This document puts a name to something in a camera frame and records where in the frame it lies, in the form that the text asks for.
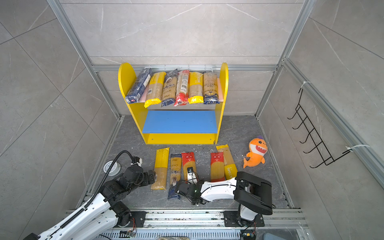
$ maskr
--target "plush toy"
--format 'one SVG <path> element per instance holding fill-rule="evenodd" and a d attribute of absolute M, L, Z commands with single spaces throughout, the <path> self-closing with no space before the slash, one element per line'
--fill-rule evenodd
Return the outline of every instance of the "plush toy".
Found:
<path fill-rule="evenodd" d="M 254 167 L 259 163 L 264 164 L 264 154 L 267 152 L 268 147 L 261 136 L 258 136 L 249 143 L 249 153 L 247 153 L 248 160 L 244 158 L 244 166 Z"/>

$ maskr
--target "pasta package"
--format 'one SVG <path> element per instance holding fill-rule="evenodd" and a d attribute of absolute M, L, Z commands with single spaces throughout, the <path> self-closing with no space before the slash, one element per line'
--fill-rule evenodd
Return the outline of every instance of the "pasta package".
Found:
<path fill-rule="evenodd" d="M 235 162 L 233 161 L 233 157 L 231 151 L 229 150 L 228 144 L 216 146 L 218 152 L 223 152 L 224 155 L 224 174 L 225 178 L 231 179 L 237 176 L 237 168 Z"/>
<path fill-rule="evenodd" d="M 176 102 L 177 69 L 166 74 L 164 78 L 163 97 L 161 106 L 168 106 Z"/>
<path fill-rule="evenodd" d="M 211 153 L 211 182 L 224 181 L 224 155 L 223 152 Z"/>
<path fill-rule="evenodd" d="M 206 72 L 203 74 L 204 80 L 204 104 L 218 104 L 217 74 Z"/>
<path fill-rule="evenodd" d="M 193 152 L 182 152 L 181 153 L 182 161 L 183 161 L 183 173 L 184 180 L 188 180 L 188 168 L 192 167 L 194 172 L 196 171 L 196 162 L 195 162 L 195 154 Z"/>
<path fill-rule="evenodd" d="M 145 88 L 147 87 L 149 80 L 151 79 L 152 69 L 144 68 L 136 78 L 135 83 L 127 93 L 125 101 L 127 103 L 137 103 L 140 97 L 143 95 Z"/>
<path fill-rule="evenodd" d="M 152 190 L 165 190 L 167 188 L 169 147 L 156 150 L 155 160 L 155 183 L 151 185 Z"/>
<path fill-rule="evenodd" d="M 192 72 L 189 74 L 189 93 L 188 102 L 203 103 L 203 74 Z"/>
<path fill-rule="evenodd" d="M 189 70 L 177 73 L 176 102 L 174 106 L 186 105 L 188 103 Z"/>
<path fill-rule="evenodd" d="M 164 78 L 166 76 L 165 72 L 159 72 L 153 74 L 151 80 L 149 81 L 149 87 L 147 92 L 147 98 L 144 103 L 144 107 L 149 107 L 153 104 L 158 104 L 161 102 L 163 96 L 163 84 Z"/>
<path fill-rule="evenodd" d="M 176 192 L 177 183 L 181 178 L 181 154 L 170 155 L 170 188 L 168 199 L 178 198 L 180 196 Z"/>

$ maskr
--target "zip tie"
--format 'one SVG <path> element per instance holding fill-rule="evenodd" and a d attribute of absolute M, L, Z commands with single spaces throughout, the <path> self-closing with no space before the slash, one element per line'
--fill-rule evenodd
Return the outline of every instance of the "zip tie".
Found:
<path fill-rule="evenodd" d="M 300 88 L 303 88 L 304 84 L 306 84 L 306 83 L 310 83 L 310 82 L 304 81 Z"/>
<path fill-rule="evenodd" d="M 371 147 L 371 146 L 367 145 L 367 144 L 358 144 L 358 145 L 355 145 L 353 147 L 347 147 L 347 146 L 345 146 L 345 147 L 347 148 L 347 150 L 351 150 L 352 148 L 355 148 L 355 147 Z"/>

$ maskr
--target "black grid rack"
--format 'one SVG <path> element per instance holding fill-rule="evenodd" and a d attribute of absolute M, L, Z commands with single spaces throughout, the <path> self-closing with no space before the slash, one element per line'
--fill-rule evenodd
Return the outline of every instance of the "black grid rack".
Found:
<path fill-rule="evenodd" d="M 298 116 L 300 117 L 300 119 L 301 119 L 301 123 L 300 123 L 300 125 L 299 125 L 297 128 L 294 128 L 294 127 L 293 127 L 293 129 L 296 130 L 296 129 L 298 129 L 301 125 L 304 125 L 305 129 L 306 129 L 307 132 L 308 132 L 308 135 L 307 135 L 305 141 L 304 141 L 304 142 L 301 142 L 301 141 L 300 141 L 300 143 L 302 143 L 302 144 L 306 143 L 307 140 L 308 140 L 308 138 L 311 137 L 311 140 L 312 140 L 313 144 L 315 145 L 309 152 L 304 152 L 304 151 L 303 151 L 303 153 L 310 153 L 310 152 L 312 152 L 313 150 L 316 149 L 316 150 L 319 152 L 320 156 L 321 156 L 322 162 L 321 162 L 320 164 L 318 164 L 317 166 L 315 166 L 315 167 L 312 167 L 312 166 L 310 166 L 310 167 L 311 167 L 311 168 L 317 168 L 317 167 L 319 167 L 319 166 L 322 165 L 322 164 L 329 165 L 329 164 L 335 162 L 336 160 L 338 160 L 338 159 L 344 157 L 344 156 L 347 155 L 348 153 L 352 152 L 352 149 L 348 149 L 348 150 L 342 152 L 342 153 L 341 153 L 341 156 L 338 157 L 338 158 L 336 158 L 336 159 L 331 155 L 331 153 L 329 152 L 329 150 L 328 150 L 328 148 L 327 148 L 327 145 L 324 143 L 324 141 L 323 141 L 323 139 L 321 138 L 320 134 L 317 132 L 316 128 L 314 127 L 312 121 L 310 120 L 310 118 L 308 117 L 308 115 L 306 114 L 306 112 L 304 111 L 304 109 L 303 109 L 303 108 L 301 107 L 301 105 L 300 105 L 301 96 L 303 95 L 303 89 L 302 89 L 302 88 L 300 88 L 300 90 L 299 90 L 299 94 L 300 94 L 300 98 L 299 98 L 299 102 L 297 103 L 297 106 L 296 106 L 296 108 L 295 108 L 296 112 L 295 112 L 295 114 L 294 114 L 291 118 L 288 118 L 288 119 L 291 120 L 291 119 L 293 119 L 296 115 L 298 115 Z M 303 113 L 304 113 L 304 115 L 305 115 L 304 118 L 303 118 L 303 117 L 299 114 L 299 112 L 298 112 L 300 109 L 303 111 Z M 307 125 L 305 124 L 304 121 L 305 121 L 306 119 L 308 119 L 308 121 L 310 122 L 310 126 L 307 126 Z M 318 137 L 319 137 L 319 139 L 320 139 L 320 141 L 319 141 L 318 143 L 315 142 L 315 140 L 313 139 L 313 136 L 311 135 L 311 133 L 312 133 L 313 131 L 318 135 Z M 325 147 L 326 151 L 327 151 L 328 154 L 329 154 L 329 157 L 328 157 L 328 158 L 324 159 L 323 154 L 322 154 L 321 151 L 319 150 L 319 146 L 324 146 L 324 147 Z"/>

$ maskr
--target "marble wall tile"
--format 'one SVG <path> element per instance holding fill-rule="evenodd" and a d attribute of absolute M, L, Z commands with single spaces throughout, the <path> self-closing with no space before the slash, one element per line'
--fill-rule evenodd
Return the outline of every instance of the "marble wall tile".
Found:
<path fill-rule="evenodd" d="M 303 3 L 304 0 L 60 0 L 61 3 L 124 3 L 124 4 L 163 4 L 163 3 Z"/>
<path fill-rule="evenodd" d="M 380 239 L 381 222 L 384 220 L 384 210 L 381 210 L 384 190 L 357 156 L 350 153 L 328 166 L 310 168 L 321 163 L 320 155 L 316 151 L 303 153 L 312 149 L 314 144 L 310 139 L 305 144 L 299 142 L 305 140 L 307 133 L 304 126 L 292 129 L 292 126 L 297 127 L 301 122 L 297 116 L 292 120 L 287 119 L 295 112 L 300 97 L 298 89 L 300 84 L 284 71 L 273 89 L 270 101 L 291 136 L 341 238 Z M 345 141 L 305 92 L 300 103 L 332 156 L 339 157 L 347 146 Z"/>
<path fill-rule="evenodd" d="M 120 90 L 118 91 L 109 91 L 109 94 L 112 97 L 112 100 L 115 102 L 116 107 L 118 108 L 121 115 L 130 115 L 131 112 L 125 102 L 125 99 L 122 97 Z"/>
<path fill-rule="evenodd" d="M 57 19 L 16 40 L 60 92 L 85 68 Z"/>
<path fill-rule="evenodd" d="M 318 0 L 310 17 L 384 58 L 384 2 Z"/>
<path fill-rule="evenodd" d="M 90 56 L 279 56 L 301 4 L 63 4 L 63 8 Z"/>
<path fill-rule="evenodd" d="M 32 232 L 39 234 L 51 228 L 66 217 L 68 209 L 76 208 L 103 147 L 88 127 L 34 212 L 21 240 Z"/>
<path fill-rule="evenodd" d="M 272 71 L 229 71 L 228 90 L 265 90 Z"/>
<path fill-rule="evenodd" d="M 0 155 L 59 91 L 15 40 L 0 45 Z"/>
<path fill-rule="evenodd" d="M 12 39 L 10 33 L 5 29 L 5 27 L 0 23 L 0 44 Z"/>
<path fill-rule="evenodd" d="M 84 70 L 79 74 L 63 91 L 63 96 L 87 124 L 92 122 L 92 119 L 104 102 L 104 96 L 101 94 L 88 70 Z"/>
<path fill-rule="evenodd" d="M 311 19 L 290 59 L 384 159 L 384 60 Z"/>
<path fill-rule="evenodd" d="M 271 101 L 260 116 L 268 140 L 268 151 L 274 155 L 294 207 L 303 210 L 315 239 L 341 239 L 317 192 L 311 176 Z"/>
<path fill-rule="evenodd" d="M 99 76 L 108 90 L 120 92 L 118 73 L 118 71 L 99 72 Z"/>
<path fill-rule="evenodd" d="M 254 115 L 264 91 L 228 91 L 225 115 Z"/>
<path fill-rule="evenodd" d="M 0 157 L 1 239 L 17 239 L 87 129 L 59 96 Z"/>
<path fill-rule="evenodd" d="M 228 57 L 90 57 L 93 64 L 277 64 L 279 56 Z"/>
<path fill-rule="evenodd" d="M 0 2 L 0 22 L 13 37 L 55 18 L 46 0 L 2 0 Z"/>
<path fill-rule="evenodd" d="M 105 144 L 115 125 L 116 117 L 106 101 L 103 102 L 96 116 L 89 125 L 96 135 Z"/>

